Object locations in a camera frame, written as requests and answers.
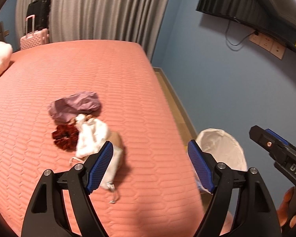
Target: pink suitcase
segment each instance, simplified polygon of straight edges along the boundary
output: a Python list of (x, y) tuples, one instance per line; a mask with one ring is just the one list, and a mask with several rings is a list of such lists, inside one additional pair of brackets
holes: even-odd
[[(27, 34), (27, 21), (29, 18), (32, 18), (32, 32)], [(40, 31), (34, 31), (34, 24), (35, 24), (35, 15), (28, 16), (25, 20), (26, 35), (21, 37), (20, 39), (21, 50), (49, 43), (48, 29), (44, 28)]]

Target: wall socket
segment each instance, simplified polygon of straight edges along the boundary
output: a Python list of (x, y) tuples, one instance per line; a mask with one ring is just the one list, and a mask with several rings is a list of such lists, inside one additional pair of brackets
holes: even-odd
[(280, 60), (284, 56), (286, 47), (281, 45), (277, 41), (273, 40), (272, 38), (268, 37), (267, 35), (264, 35), (262, 33), (258, 33), (258, 35), (252, 34), (249, 37), (249, 40), (266, 49)]

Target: purple fabric pouch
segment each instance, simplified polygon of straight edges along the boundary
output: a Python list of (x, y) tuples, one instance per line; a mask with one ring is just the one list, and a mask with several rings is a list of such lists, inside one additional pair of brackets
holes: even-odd
[(52, 119), (68, 122), (78, 114), (91, 114), (101, 108), (96, 92), (77, 92), (60, 98), (48, 105), (48, 113)]

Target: baseboard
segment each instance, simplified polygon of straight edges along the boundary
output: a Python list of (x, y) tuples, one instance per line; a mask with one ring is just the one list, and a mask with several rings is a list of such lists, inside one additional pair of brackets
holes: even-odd
[(181, 115), (182, 115), (182, 117), (183, 117), (183, 119), (184, 119), (184, 121), (185, 121), (185, 124), (186, 124), (187, 128), (189, 129), (189, 131), (190, 131), (190, 133), (191, 133), (192, 138), (193, 138), (193, 139), (196, 139), (196, 137), (197, 137), (197, 132), (196, 132), (196, 130), (195, 130), (195, 128), (194, 128), (194, 126), (193, 126), (193, 124), (192, 124), (192, 122), (191, 122), (189, 116), (187, 115), (187, 113), (186, 113), (186, 111), (185, 111), (185, 108), (183, 107), (183, 105), (182, 105), (182, 103), (181, 103), (179, 97), (176, 95), (176, 93), (175, 93), (175, 91), (174, 91), (172, 85), (170, 84), (168, 78), (167, 78), (166, 75), (164, 74), (162, 68), (156, 68), (156, 67), (153, 67), (153, 70), (154, 70), (155, 72), (159, 72), (159, 73), (160, 73), (160, 75), (161, 75), (163, 81), (165, 82), (166, 86), (168, 87), (168, 89), (169, 89), (169, 91), (170, 91), (170, 93), (171, 93), (171, 95), (172, 95), (172, 97), (173, 97), (173, 99), (174, 99), (174, 101), (175, 101), (175, 104), (177, 105), (177, 107), (178, 107), (179, 110), (180, 110), (180, 113), (181, 113)]

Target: pink quilted bedspread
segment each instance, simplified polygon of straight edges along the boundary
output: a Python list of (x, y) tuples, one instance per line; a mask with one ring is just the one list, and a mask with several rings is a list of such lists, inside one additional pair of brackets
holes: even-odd
[[(66, 171), (73, 153), (58, 149), (47, 105), (95, 91), (99, 119), (119, 131), (126, 160), (115, 185), (99, 188), (94, 208), (111, 237), (189, 237), (204, 213), (192, 168), (153, 69), (138, 44), (84, 40), (19, 51), (0, 77), (0, 212), (21, 235), (32, 192), (45, 169)], [(72, 230), (79, 233), (65, 192)]]

